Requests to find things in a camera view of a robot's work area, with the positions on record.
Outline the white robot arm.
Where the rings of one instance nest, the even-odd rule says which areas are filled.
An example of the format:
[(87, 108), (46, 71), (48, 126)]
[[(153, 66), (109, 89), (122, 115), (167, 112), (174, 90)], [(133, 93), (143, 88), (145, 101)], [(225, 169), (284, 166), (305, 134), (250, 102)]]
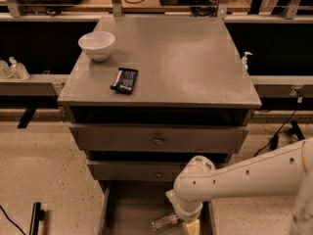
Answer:
[(166, 193), (186, 235), (200, 235), (202, 204), (212, 199), (293, 195), (313, 169), (313, 139), (222, 168), (193, 157)]

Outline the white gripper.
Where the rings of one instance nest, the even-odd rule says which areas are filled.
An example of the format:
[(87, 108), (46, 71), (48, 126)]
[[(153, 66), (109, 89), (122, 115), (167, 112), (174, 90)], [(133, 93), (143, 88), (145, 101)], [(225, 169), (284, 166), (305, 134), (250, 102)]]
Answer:
[(165, 193), (168, 201), (173, 205), (175, 212), (184, 220), (182, 223), (186, 235), (200, 235), (201, 224), (197, 219), (202, 210), (202, 202), (186, 202), (181, 200), (173, 190)]

